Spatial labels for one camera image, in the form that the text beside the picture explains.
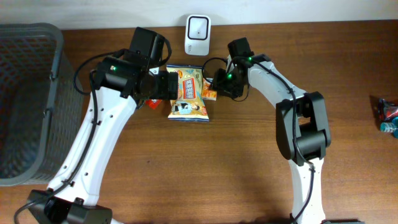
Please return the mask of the orange tissue pack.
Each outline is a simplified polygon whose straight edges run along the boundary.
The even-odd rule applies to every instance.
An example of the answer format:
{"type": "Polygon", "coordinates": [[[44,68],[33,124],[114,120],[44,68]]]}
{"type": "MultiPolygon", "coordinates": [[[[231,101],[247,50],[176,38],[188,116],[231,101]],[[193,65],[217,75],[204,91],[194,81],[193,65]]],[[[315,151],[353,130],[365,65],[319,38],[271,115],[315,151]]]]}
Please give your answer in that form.
{"type": "Polygon", "coordinates": [[[201,97],[203,100],[216,101],[217,99],[217,92],[211,89],[212,81],[212,78],[209,78],[207,80],[203,78],[203,86],[201,91],[201,97]]]}

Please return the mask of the yellow wet wipes pack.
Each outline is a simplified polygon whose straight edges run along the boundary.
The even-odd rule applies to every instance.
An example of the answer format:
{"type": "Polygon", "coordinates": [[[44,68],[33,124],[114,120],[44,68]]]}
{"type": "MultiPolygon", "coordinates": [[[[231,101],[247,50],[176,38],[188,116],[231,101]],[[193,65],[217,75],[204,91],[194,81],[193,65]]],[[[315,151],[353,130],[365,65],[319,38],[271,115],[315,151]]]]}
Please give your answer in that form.
{"type": "Polygon", "coordinates": [[[168,119],[175,121],[209,122],[206,106],[201,96],[203,75],[201,68],[193,65],[167,65],[168,72],[178,75],[178,95],[171,100],[168,119]]]}

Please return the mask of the red snack bag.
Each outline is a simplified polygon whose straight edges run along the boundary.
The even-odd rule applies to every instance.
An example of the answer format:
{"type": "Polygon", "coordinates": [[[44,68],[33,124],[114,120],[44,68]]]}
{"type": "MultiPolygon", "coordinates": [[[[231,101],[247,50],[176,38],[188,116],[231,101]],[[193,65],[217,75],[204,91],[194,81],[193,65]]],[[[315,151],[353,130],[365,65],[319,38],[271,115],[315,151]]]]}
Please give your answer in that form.
{"type": "Polygon", "coordinates": [[[162,100],[149,99],[146,100],[146,105],[151,109],[155,110],[161,104],[161,102],[162,100]]]}

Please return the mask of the black red snack packet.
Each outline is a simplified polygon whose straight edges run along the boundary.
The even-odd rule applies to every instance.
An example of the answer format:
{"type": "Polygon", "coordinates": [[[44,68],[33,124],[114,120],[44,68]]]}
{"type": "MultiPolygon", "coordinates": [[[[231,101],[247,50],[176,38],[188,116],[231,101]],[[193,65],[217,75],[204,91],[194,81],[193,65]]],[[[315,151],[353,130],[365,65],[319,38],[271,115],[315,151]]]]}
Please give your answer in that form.
{"type": "Polygon", "coordinates": [[[379,99],[377,110],[379,120],[382,122],[390,122],[397,117],[397,103],[387,101],[383,98],[379,99]]]}

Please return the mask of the teal mouthwash bottle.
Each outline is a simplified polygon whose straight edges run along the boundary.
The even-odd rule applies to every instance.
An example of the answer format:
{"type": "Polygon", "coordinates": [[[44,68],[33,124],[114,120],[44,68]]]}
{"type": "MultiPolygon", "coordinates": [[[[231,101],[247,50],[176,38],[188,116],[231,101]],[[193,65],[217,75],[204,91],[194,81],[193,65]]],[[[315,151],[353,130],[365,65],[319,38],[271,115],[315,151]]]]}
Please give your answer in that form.
{"type": "Polygon", "coordinates": [[[398,120],[398,117],[394,118],[390,122],[381,123],[381,125],[380,125],[381,132],[383,132],[383,133],[391,133],[397,139],[398,138],[397,120],[398,120]]]}

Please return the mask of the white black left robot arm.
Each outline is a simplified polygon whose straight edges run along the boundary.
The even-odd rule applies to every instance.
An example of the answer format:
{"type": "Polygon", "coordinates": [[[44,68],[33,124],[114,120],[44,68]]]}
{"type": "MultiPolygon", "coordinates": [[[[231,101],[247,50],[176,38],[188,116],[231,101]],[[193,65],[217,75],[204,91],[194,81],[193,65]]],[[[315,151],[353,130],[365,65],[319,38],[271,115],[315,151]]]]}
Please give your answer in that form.
{"type": "Polygon", "coordinates": [[[138,27],[127,49],[101,54],[89,73],[90,102],[68,156],[46,190],[32,190],[24,206],[38,223],[116,223],[98,205],[103,175],[129,118],[146,100],[175,100],[178,75],[161,71],[170,42],[138,27]]]}

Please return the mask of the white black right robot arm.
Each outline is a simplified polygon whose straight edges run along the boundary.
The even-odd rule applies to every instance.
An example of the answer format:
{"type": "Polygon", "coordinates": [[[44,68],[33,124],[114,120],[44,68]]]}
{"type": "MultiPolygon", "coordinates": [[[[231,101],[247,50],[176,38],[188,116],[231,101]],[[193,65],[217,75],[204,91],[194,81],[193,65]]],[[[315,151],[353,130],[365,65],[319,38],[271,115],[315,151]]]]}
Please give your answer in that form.
{"type": "Polygon", "coordinates": [[[257,89],[275,109],[277,147],[288,161],[294,190],[291,223],[323,223],[321,173],[331,134],[325,99],[288,81],[265,54],[256,55],[243,37],[228,44],[226,68],[211,88],[233,100],[257,89]]]}

